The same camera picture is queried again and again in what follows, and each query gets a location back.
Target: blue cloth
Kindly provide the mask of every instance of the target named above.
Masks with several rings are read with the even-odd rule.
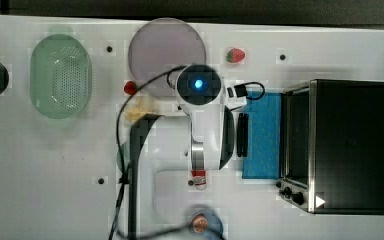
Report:
[[[257,97],[260,93],[250,94]],[[260,100],[247,101],[248,156],[244,158],[242,178],[278,179],[281,96],[266,93]]]

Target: oven door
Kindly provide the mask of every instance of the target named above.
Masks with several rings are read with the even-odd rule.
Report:
[[[309,211],[309,126],[308,83],[282,96],[280,175],[278,185],[284,200]]]

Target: black toaster oven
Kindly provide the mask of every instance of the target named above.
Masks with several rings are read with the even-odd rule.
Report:
[[[384,215],[384,82],[287,89],[280,153],[284,200],[315,214]]]

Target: orange object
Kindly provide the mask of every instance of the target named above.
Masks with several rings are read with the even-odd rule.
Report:
[[[203,233],[208,227],[208,221],[204,215],[199,214],[192,219],[192,229],[196,233]]]

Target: oven knob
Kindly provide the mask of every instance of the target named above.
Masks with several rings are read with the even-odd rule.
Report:
[[[301,192],[291,194],[291,197],[292,201],[294,201],[298,205],[302,205],[304,203],[304,195],[302,195]]]
[[[292,190],[289,187],[285,187],[283,190],[279,190],[279,194],[285,196],[285,198],[289,199],[292,194]]]

